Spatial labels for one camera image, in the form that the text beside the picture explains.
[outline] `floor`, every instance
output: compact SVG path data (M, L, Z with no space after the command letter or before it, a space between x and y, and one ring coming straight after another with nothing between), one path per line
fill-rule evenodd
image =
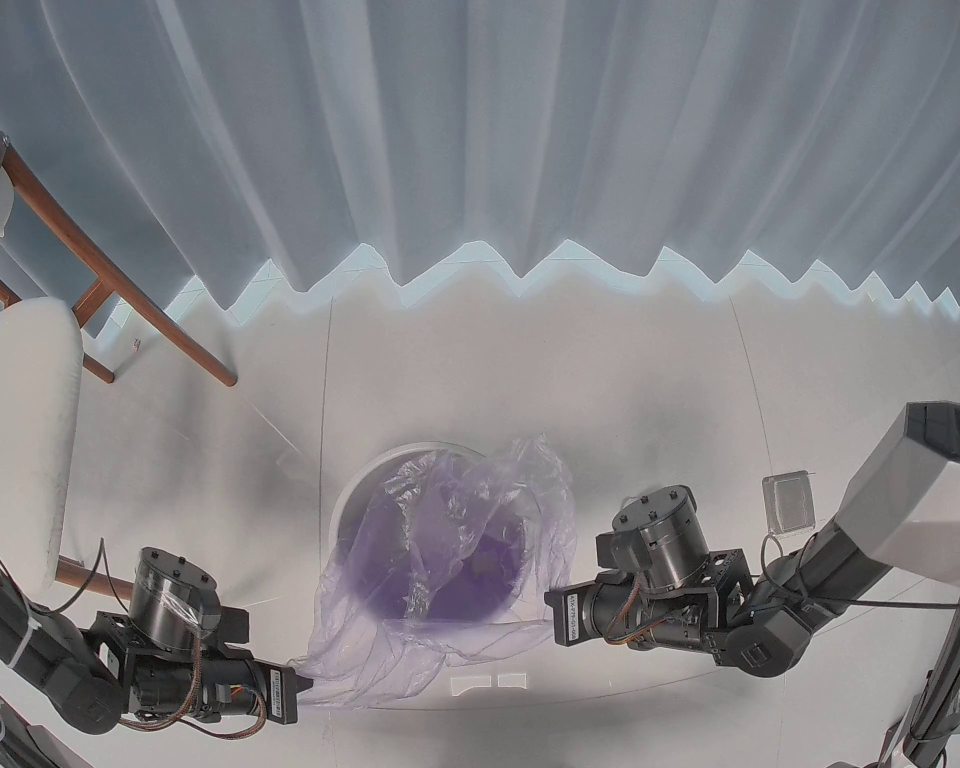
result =
M179 552L216 576L226 604L249 608L255 653L287 660L312 629L336 499L388 448L489 452L545 432L574 476L575 581L594 575L592 539L623 497L677 482L696 492L711 547L741 546L757 567L763 476L812 472L823 523L905 401L960 399L960 307L894 301L875 278L851 292L824 268L790 285L751 256L714 286L669 252L635 278L567 244L520 279L471 244L398 289L377 259L356 253L306 295L268 265L229 312L188 286L170 311L238 371L232 389L120 307L87 340L118 375L106 386L84 374L63 554L90 560L103 536L112 572L129 577L140 546ZM956 591L894 571L870 596ZM84 597L72 615L85 624L100 608ZM405 711L310 710L244 745L154 735L251 765L278 752L341 768L579 768L640 754L692 765L704 750L720 765L866 762L949 618L850 609L772 681L679 652L546 644L447 669L397 703ZM452 695L465 676L515 673L526 689ZM57 731L42 697L13 702ZM121 764L140 738L67 733L98 766Z

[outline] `curtain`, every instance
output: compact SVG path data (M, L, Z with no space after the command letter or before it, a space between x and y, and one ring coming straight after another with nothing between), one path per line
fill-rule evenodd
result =
M960 287L953 0L7 0L0 129L158 303L570 239ZM0 279L92 279L21 202Z

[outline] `barcode sticker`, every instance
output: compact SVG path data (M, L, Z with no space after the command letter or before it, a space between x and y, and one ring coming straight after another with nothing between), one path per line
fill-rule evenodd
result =
M278 669L270 670L270 712L274 717L283 717L283 687Z
M580 610L576 594L566 596L566 639L570 642L580 639Z

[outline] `curtain fold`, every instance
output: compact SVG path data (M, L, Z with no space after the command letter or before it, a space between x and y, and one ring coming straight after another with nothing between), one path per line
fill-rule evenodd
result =
M268 258L305 291L360 243L399 283L471 240L523 275L565 239L636 275L751 250L935 298L960 288L958 24L952 0L8 0L0 129L161 304L196 274L230 306ZM24 208L0 279L72 302L92 276Z

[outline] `purple plastic bag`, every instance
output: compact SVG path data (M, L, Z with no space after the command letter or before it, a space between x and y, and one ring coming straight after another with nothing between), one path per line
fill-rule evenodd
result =
M373 494L320 580L302 703L415 696L444 666L506 659L552 637L543 593L569 581L570 474L543 436L486 458L431 451Z

